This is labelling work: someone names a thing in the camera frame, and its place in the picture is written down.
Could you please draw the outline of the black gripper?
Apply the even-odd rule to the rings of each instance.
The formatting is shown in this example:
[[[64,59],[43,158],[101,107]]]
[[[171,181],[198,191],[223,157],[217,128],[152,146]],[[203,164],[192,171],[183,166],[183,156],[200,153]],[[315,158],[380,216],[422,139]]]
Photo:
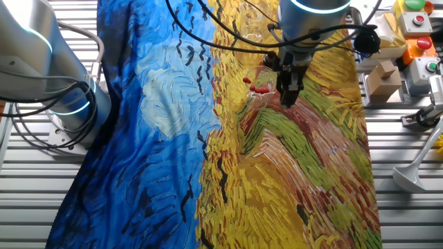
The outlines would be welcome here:
[[[291,77],[278,76],[277,90],[280,93],[280,104],[286,108],[291,108],[300,92],[304,89],[302,79],[310,65],[309,53],[290,53],[279,51],[273,63],[273,70],[276,72],[291,72]]]

